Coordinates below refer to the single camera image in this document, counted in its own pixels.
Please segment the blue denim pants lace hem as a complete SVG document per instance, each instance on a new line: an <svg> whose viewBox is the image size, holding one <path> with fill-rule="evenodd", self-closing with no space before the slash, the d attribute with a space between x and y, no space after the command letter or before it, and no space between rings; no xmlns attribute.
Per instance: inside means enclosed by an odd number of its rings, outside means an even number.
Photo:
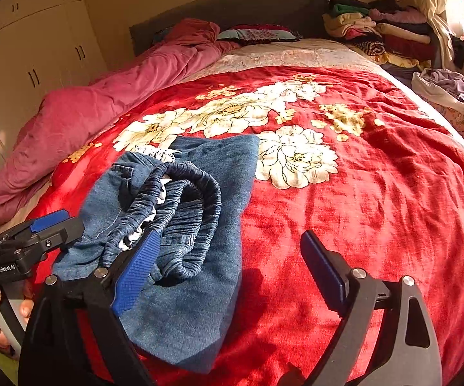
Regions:
<svg viewBox="0 0 464 386"><path fill-rule="evenodd" d="M157 358L207 373L224 342L241 284L241 214L259 140L178 137L168 148L123 153L82 205L82 238L56 259L63 280L89 276L133 249L147 231L158 258L132 309L131 341Z"/></svg>

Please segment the pink quilt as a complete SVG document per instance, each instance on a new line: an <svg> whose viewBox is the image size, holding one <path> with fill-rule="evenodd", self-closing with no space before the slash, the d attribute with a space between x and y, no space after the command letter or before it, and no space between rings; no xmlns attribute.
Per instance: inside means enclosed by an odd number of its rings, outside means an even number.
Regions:
<svg viewBox="0 0 464 386"><path fill-rule="evenodd" d="M18 133L0 169L0 226L39 190L43 179L121 114L238 48L216 23L186 18L129 66L89 86L49 92Z"/></svg>

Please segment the red floral blanket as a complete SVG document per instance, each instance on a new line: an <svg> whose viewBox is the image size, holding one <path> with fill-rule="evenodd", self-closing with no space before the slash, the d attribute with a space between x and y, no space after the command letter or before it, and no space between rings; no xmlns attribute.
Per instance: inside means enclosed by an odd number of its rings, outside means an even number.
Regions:
<svg viewBox="0 0 464 386"><path fill-rule="evenodd" d="M338 323L299 253L314 231L376 277L412 274L444 381L464 365L464 144L431 110L367 71L264 67L159 91L62 161L34 209L76 213L122 152L185 137L255 134L258 169L241 218L242 283L213 369L144 354L160 385L296 384Z"/></svg>

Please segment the cream wardrobe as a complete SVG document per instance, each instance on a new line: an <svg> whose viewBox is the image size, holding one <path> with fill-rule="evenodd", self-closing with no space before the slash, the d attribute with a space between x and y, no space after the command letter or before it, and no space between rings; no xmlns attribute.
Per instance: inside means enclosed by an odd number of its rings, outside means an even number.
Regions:
<svg viewBox="0 0 464 386"><path fill-rule="evenodd" d="M0 166L46 94L106 69L85 0L0 0Z"/></svg>

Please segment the white bag with purple clothes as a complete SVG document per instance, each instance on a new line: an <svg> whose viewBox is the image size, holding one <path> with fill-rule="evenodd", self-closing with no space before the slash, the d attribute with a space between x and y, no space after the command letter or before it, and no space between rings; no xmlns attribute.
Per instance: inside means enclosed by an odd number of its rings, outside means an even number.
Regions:
<svg viewBox="0 0 464 386"><path fill-rule="evenodd" d="M449 69L426 68L412 75L411 85L464 136L464 75Z"/></svg>

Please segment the floral pillow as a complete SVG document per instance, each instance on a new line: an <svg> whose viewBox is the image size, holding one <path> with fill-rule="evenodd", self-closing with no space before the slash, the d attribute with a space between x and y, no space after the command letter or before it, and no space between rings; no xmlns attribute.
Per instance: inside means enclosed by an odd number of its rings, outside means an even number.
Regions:
<svg viewBox="0 0 464 386"><path fill-rule="evenodd" d="M272 24L233 26L220 32L217 39L233 41L242 45L295 42L299 40L297 35L290 29Z"/></svg>

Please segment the stack of folded clothes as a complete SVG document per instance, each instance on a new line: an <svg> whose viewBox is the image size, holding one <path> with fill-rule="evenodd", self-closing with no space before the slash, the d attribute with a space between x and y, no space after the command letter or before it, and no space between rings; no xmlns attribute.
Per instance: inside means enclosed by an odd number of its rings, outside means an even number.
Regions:
<svg viewBox="0 0 464 386"><path fill-rule="evenodd" d="M423 69L439 58L439 44L425 15L396 0L330 0L323 19L331 38L379 65Z"/></svg>

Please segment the dark bed headboard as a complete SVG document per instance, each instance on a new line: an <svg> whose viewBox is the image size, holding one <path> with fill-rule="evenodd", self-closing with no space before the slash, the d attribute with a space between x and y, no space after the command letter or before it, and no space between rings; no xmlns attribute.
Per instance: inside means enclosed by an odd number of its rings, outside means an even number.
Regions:
<svg viewBox="0 0 464 386"><path fill-rule="evenodd" d="M330 0L195 0L169 9L129 28L138 56L158 43L166 31L185 18L234 26L283 26L300 38L325 38L323 14Z"/></svg>

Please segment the cream curtain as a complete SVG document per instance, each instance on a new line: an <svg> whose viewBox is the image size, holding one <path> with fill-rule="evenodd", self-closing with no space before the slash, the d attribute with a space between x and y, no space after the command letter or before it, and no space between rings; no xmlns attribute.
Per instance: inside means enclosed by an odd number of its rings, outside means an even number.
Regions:
<svg viewBox="0 0 464 386"><path fill-rule="evenodd" d="M442 67L454 70L455 52L450 38L451 30L443 17L443 13L446 11L447 0L415 0L415 2L439 39Z"/></svg>

